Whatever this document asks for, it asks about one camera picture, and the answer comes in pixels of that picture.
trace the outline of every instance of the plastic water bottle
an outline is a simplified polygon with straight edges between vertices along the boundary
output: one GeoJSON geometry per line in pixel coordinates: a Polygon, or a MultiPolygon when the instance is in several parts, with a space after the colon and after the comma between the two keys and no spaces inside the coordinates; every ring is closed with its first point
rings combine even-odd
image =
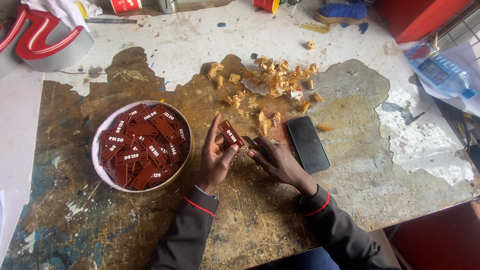
{"type": "Polygon", "coordinates": [[[469,87],[469,76],[450,62],[437,48],[418,42],[405,52],[415,72],[432,87],[444,92],[458,93],[470,99],[477,91],[469,87]]]}

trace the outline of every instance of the red stripe on sleeve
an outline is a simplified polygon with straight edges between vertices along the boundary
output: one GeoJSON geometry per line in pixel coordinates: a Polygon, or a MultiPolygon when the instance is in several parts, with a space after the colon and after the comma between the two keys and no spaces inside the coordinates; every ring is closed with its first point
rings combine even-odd
{"type": "Polygon", "coordinates": [[[306,215],[303,215],[305,217],[309,217],[311,215],[314,215],[320,211],[322,211],[322,209],[324,209],[327,205],[328,205],[328,201],[330,201],[330,193],[327,193],[328,194],[328,197],[327,197],[327,201],[322,205],[320,206],[320,208],[318,208],[317,210],[313,211],[312,213],[309,213],[309,214],[306,214],[306,215]]]}
{"type": "Polygon", "coordinates": [[[214,214],[214,213],[212,213],[212,212],[208,211],[207,209],[205,209],[205,208],[203,208],[203,207],[200,207],[200,206],[198,206],[198,205],[196,205],[196,204],[192,203],[192,201],[190,201],[189,199],[187,199],[187,197],[183,197],[183,198],[184,198],[184,199],[185,199],[185,200],[186,200],[188,203],[190,203],[191,205],[193,205],[193,206],[197,207],[197,208],[198,208],[198,209],[200,209],[200,210],[203,210],[203,211],[205,211],[205,212],[209,213],[210,215],[212,215],[212,217],[214,217],[214,216],[215,216],[215,214],[214,214]]]}

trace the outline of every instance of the smartphone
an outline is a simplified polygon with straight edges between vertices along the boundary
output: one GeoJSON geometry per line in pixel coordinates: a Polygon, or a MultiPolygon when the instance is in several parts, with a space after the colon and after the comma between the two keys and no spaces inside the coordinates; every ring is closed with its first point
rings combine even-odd
{"type": "Polygon", "coordinates": [[[287,129],[297,151],[299,163],[308,174],[330,168],[330,162],[310,117],[288,120],[287,129]]]}

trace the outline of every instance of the person's left hand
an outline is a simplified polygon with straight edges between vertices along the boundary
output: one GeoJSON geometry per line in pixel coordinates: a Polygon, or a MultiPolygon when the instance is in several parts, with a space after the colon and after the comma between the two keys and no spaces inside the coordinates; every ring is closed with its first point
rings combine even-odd
{"type": "Polygon", "coordinates": [[[202,148],[202,162],[197,187],[207,194],[213,193],[215,187],[223,181],[228,172],[228,166],[239,150],[238,145],[226,147],[224,137],[216,130],[222,114],[217,114],[208,130],[204,147],[202,148]]]}

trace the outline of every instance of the person's hand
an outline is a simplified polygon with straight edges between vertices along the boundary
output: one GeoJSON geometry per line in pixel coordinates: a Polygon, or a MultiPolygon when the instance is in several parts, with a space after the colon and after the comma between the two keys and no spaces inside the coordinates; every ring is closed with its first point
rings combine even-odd
{"type": "Polygon", "coordinates": [[[274,180],[296,187],[305,197],[313,197],[317,193],[318,187],[313,178],[283,145],[273,144],[265,136],[253,140],[265,148],[268,158],[256,150],[248,151],[247,155],[274,180]]]}
{"type": "Polygon", "coordinates": [[[221,118],[222,115],[219,113],[213,119],[202,148],[202,162],[200,163],[197,187],[207,194],[211,194],[215,187],[223,181],[230,162],[239,150],[238,145],[227,146],[228,142],[224,141],[221,133],[215,137],[221,118]]]}

